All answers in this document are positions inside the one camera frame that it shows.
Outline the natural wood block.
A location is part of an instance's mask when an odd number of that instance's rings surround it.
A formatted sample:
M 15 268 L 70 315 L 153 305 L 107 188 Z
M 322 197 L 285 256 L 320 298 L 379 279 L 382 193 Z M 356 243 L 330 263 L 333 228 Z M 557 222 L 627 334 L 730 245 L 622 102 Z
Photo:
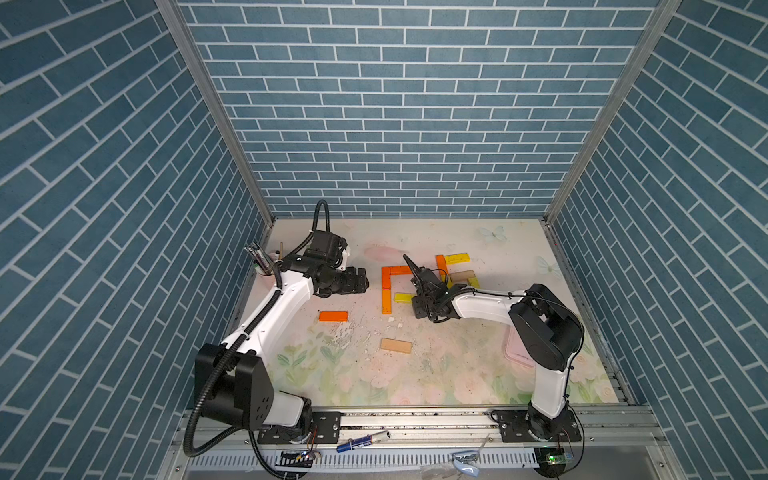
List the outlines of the natural wood block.
M 475 278 L 476 274 L 473 270 L 464 270 L 459 272 L 453 272 L 450 274 L 450 279 L 453 283 L 468 282 L 470 278 Z
M 413 345 L 411 342 L 408 342 L 408 341 L 383 338 L 380 341 L 380 348 L 384 351 L 389 351 L 389 352 L 411 354 L 413 350 Z

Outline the amber orange block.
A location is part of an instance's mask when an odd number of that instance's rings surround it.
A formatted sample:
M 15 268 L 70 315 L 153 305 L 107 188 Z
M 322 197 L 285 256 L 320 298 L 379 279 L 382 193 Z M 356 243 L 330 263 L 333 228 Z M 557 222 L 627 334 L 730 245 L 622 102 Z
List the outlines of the amber orange block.
M 382 314 L 383 315 L 391 315 L 392 314 L 392 300 L 393 296 L 389 289 L 384 289 L 382 291 Z

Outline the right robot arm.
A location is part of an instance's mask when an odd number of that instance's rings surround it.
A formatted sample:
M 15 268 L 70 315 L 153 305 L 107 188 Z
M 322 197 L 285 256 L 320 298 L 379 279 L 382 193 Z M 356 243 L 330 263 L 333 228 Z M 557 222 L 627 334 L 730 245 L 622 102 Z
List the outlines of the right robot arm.
M 434 271 L 403 256 L 416 289 L 414 315 L 432 323 L 453 319 L 494 321 L 516 330 L 535 364 L 534 390 L 526 419 L 530 434 L 547 441 L 569 422 L 568 382 L 581 352 L 585 328 L 577 315 L 543 284 L 521 293 L 482 291 L 465 284 L 448 286 Z

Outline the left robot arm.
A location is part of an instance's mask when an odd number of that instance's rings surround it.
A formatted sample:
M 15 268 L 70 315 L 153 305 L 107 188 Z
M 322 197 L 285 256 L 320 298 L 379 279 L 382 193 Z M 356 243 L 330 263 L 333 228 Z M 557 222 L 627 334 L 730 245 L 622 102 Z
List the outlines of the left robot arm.
M 349 265 L 347 241 L 332 232 L 326 200 L 317 202 L 307 237 L 279 260 L 259 245 L 252 255 L 274 284 L 255 312 L 218 344 L 204 344 L 194 360 L 194 403 L 182 448 L 200 456 L 239 431 L 254 438 L 275 430 L 280 441 L 299 444 L 313 433 L 310 399 L 278 391 L 265 359 L 292 319 L 312 298 L 362 294 L 364 269 Z

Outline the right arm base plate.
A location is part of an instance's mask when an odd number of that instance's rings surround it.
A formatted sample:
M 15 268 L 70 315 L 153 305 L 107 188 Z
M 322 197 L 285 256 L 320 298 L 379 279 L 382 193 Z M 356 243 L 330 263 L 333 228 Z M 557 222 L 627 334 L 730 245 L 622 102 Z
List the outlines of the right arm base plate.
M 577 442 L 583 439 L 582 427 L 569 408 L 565 408 L 554 419 L 531 406 L 526 410 L 492 410 L 489 417 L 498 425 L 504 443 Z

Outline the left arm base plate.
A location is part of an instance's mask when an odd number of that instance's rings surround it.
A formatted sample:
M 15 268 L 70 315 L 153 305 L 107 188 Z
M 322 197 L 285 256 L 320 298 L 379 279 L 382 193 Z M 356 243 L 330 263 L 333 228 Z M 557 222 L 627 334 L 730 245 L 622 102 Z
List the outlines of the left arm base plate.
M 311 416 L 302 415 L 295 426 L 271 426 L 258 432 L 259 445 L 336 445 L 341 429 L 340 411 L 313 411 Z

